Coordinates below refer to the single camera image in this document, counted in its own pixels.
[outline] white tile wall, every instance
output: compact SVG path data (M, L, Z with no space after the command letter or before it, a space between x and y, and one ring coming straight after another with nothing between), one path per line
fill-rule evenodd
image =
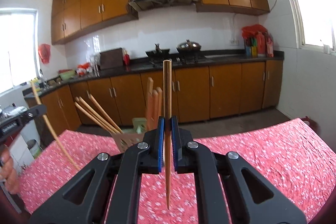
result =
M272 7L275 0L268 0ZM321 128L321 138L336 151L336 57L297 48L289 0L278 0L260 24L272 34L275 49L285 52L278 109L290 118L309 116Z
M193 5L148 10L139 20L99 30L66 44L69 68L87 62L93 52L125 48L131 58L145 57L155 43L177 52L176 46L186 39L199 42L203 50L243 48L241 28L258 23L257 16L231 13L197 13ZM238 39L232 46L230 40Z

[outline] pink tablecloth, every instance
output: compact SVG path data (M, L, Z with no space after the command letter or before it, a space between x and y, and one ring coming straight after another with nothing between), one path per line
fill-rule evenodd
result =
M65 131L60 140L83 167L100 152L119 153L110 137ZM336 154L300 119L248 133L197 140L212 151L237 151L310 221L336 185ZM53 142L20 176L21 197L32 213L76 173ZM143 175L138 223L197 223L192 174L172 171L171 208L164 173Z

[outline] triangular cutout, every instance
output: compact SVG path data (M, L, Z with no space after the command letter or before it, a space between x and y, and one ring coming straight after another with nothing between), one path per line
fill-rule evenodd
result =
M274 196L273 192L258 180L248 169L242 169L241 173L250 190L254 203L260 204Z
M89 170L75 185L63 194L63 198L76 205L82 204L94 175L95 171L93 169Z

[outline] bucket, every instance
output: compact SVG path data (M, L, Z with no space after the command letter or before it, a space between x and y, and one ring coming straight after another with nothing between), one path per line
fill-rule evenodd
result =
M37 158L42 152L42 149L36 140L27 141L27 146L34 159Z

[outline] red plastic bag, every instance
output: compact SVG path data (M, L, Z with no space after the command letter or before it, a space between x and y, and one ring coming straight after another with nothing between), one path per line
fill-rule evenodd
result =
M38 47L39 57L43 64L49 64L50 59L50 45L41 44Z
M254 37L258 32L262 32L262 33L268 32L267 29L260 24L246 26L246 27L243 27L241 30L242 30L241 36L243 38Z

